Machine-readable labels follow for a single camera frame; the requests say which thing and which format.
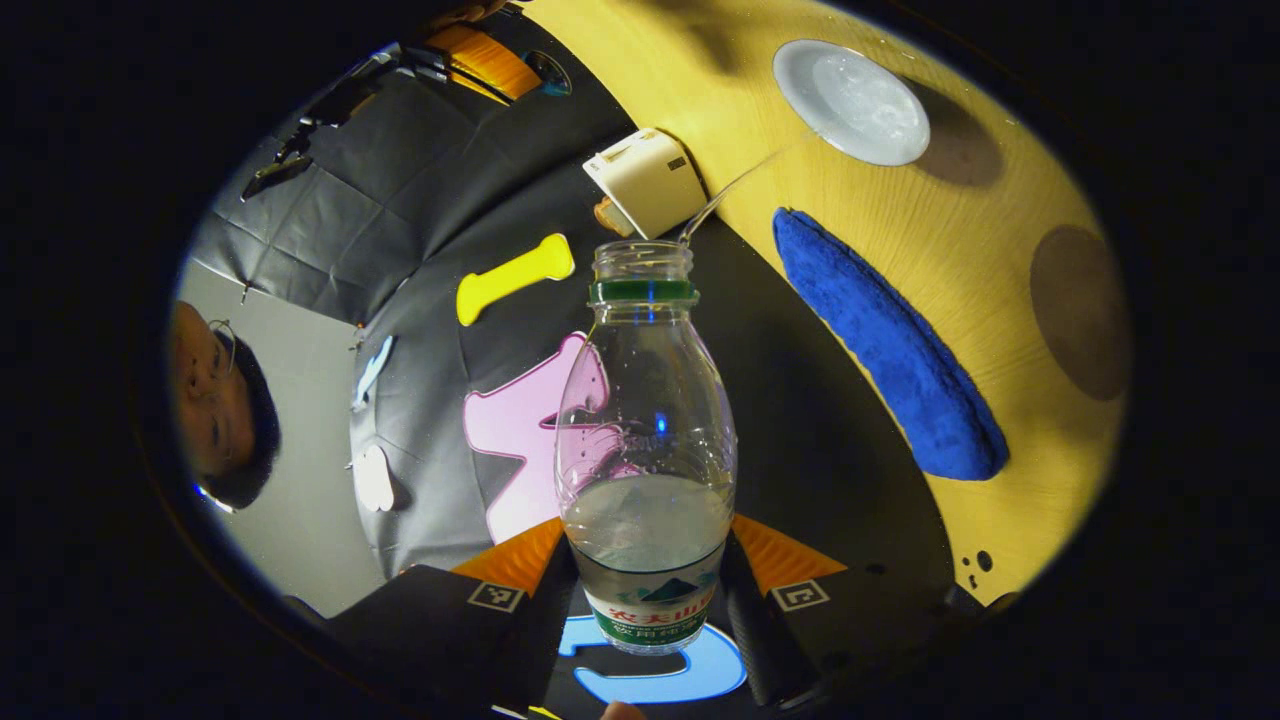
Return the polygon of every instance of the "bottle neck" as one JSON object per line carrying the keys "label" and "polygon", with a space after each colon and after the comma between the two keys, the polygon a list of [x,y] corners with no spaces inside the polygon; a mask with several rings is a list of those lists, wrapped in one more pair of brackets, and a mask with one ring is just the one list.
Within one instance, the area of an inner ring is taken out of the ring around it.
{"label": "bottle neck", "polygon": [[595,249],[596,282],[687,281],[694,254],[687,245],[664,240],[616,240]]}
{"label": "bottle neck", "polygon": [[599,325],[673,325],[689,322],[691,302],[596,302],[595,323]]}

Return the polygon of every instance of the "white foam shape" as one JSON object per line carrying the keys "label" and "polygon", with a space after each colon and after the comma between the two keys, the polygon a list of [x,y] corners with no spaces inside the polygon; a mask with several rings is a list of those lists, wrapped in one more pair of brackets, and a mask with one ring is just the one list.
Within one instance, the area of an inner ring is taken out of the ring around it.
{"label": "white foam shape", "polygon": [[396,493],[392,491],[392,475],[387,469],[387,454],[376,445],[371,445],[356,457],[353,464],[356,479],[356,498],[370,512],[390,510],[396,502]]}

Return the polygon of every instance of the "orange object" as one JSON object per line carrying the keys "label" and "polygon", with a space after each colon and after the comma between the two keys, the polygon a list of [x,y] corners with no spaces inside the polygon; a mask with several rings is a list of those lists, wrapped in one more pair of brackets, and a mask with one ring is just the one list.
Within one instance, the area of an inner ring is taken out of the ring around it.
{"label": "orange object", "polygon": [[[426,44],[448,53],[449,67],[483,79],[511,100],[518,99],[543,83],[534,69],[521,61],[515,53],[503,47],[497,40],[470,27],[449,26],[428,38]],[[507,101],[495,97],[477,83],[457,73],[453,73],[449,79],[499,102]]]}
{"label": "orange object", "polygon": [[733,534],[742,543],[760,594],[849,569],[803,542],[742,515],[733,516]]}
{"label": "orange object", "polygon": [[563,533],[564,524],[559,518],[552,518],[476,555],[454,568],[453,573],[520,588],[532,597]]}
{"label": "orange object", "polygon": [[631,224],[631,220],[628,220],[627,217],[622,214],[622,210],[620,210],[618,206],[613,204],[613,199],[609,197],[608,195],[605,195],[603,200],[596,202],[593,210],[595,211],[595,222],[600,223],[600,225],[603,225],[604,228],[611,229],[621,234],[622,237],[628,237],[631,233],[636,232],[636,228],[635,225]]}

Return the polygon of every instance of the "finger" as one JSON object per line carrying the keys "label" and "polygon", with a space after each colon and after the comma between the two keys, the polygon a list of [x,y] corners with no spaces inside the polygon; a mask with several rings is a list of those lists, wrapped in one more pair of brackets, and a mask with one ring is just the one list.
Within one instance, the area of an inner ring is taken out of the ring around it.
{"label": "finger", "polygon": [[644,712],[634,705],[613,701],[604,708],[600,720],[645,720]]}

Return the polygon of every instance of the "black hair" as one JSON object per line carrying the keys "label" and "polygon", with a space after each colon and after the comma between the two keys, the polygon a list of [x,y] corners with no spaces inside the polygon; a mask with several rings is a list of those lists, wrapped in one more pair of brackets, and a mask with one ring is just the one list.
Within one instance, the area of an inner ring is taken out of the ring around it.
{"label": "black hair", "polygon": [[[214,334],[230,352],[232,338],[220,332]],[[243,510],[257,500],[262,486],[271,477],[271,468],[280,452],[280,419],[275,414],[271,391],[266,387],[266,377],[262,375],[262,366],[257,364],[253,351],[238,337],[234,343],[236,366],[244,375],[250,415],[253,418],[253,452],[238,468],[221,475],[205,475],[201,486],[218,502]]]}

